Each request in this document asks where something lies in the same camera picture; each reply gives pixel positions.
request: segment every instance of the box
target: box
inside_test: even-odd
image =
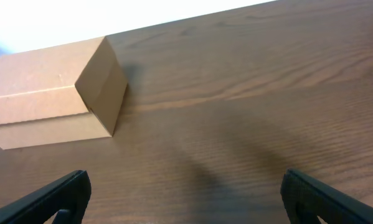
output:
[[[0,147],[112,136],[127,85],[106,37],[0,57]]]

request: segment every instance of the white wall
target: white wall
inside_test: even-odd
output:
[[[0,0],[0,55],[272,0]]]

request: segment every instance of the tabletop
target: tabletop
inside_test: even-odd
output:
[[[279,0],[109,41],[129,80],[115,135],[0,151],[0,207],[84,169],[84,223],[289,223],[288,168],[373,206],[373,0]]]

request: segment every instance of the brown wooden surface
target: brown wooden surface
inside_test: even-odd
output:
[[[373,206],[373,1],[280,0],[110,36],[113,138],[0,151],[0,207],[75,170],[84,223],[289,223],[301,169]]]

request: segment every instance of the cardboard box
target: cardboard box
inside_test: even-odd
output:
[[[0,147],[112,136],[127,85],[105,37],[0,57]]]

